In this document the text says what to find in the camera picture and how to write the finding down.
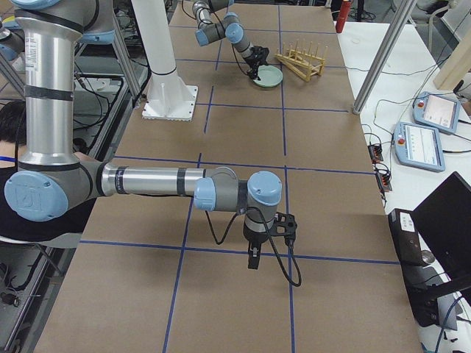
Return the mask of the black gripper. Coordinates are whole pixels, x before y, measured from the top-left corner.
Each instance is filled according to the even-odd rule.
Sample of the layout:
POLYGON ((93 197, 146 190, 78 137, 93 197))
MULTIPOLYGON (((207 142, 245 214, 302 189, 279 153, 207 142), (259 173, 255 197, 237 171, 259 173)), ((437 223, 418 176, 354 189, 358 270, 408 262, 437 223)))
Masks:
POLYGON ((260 81, 258 76, 258 69, 260 66, 267 66, 267 57, 269 56, 269 49, 262 46, 253 46, 250 49, 250 55, 245 58, 246 64, 249 66, 247 76, 253 81, 260 81))
POLYGON ((266 231, 256 232, 244 226, 243 234, 248 241, 248 269, 257 270, 260 262, 260 251, 262 244, 269 239, 266 231))

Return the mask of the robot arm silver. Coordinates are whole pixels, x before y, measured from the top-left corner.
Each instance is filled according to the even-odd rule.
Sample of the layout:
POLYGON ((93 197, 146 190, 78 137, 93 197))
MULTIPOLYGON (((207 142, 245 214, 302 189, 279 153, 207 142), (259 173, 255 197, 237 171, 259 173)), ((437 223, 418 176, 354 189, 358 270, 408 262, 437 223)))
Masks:
POLYGON ((127 122, 105 124, 98 162, 72 151, 75 48, 110 44, 132 97, 146 98, 148 119, 190 121, 198 89, 180 78, 162 1, 134 1, 132 9, 148 62, 146 80, 136 79, 111 1, 16 1, 15 20, 24 32, 26 152, 7 181, 8 205, 30 221, 49 221, 89 199, 114 194, 190 197, 206 212, 244 217, 248 266, 258 267, 261 247, 278 236, 282 215, 280 179, 259 171, 241 180, 226 167, 151 168, 117 166, 111 160, 127 122))
POLYGON ((255 46, 247 37, 239 17, 234 12, 227 12, 222 20, 213 22, 211 15, 229 7, 234 1, 193 1, 192 13, 197 22, 195 36, 200 46, 207 46, 218 40, 227 39, 249 66, 246 75, 260 81, 258 69, 267 66, 269 49, 255 46))

